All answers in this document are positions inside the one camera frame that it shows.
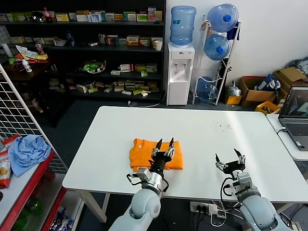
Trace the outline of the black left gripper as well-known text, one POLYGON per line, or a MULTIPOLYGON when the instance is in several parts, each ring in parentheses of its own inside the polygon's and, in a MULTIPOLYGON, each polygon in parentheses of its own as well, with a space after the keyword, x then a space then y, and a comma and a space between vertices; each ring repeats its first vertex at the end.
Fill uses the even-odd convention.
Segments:
POLYGON ((167 162, 170 162, 174 156, 174 138, 171 139, 169 147, 166 150, 166 155, 157 155, 160 152, 162 145, 162 139, 156 144, 155 148, 152 150, 152 160, 150 171, 151 172, 163 172, 167 162))

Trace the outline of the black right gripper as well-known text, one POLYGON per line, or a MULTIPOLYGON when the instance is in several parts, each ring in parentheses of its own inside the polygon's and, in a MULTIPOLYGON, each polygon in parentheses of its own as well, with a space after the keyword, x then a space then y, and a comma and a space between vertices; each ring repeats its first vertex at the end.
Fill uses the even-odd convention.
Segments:
POLYGON ((242 155, 240 151, 234 148, 236 155, 238 156, 238 161, 232 161, 228 163, 223 163, 220 161, 218 155, 216 154, 216 167, 223 168, 225 174, 233 175, 234 171, 243 171, 245 170, 245 155, 242 155))

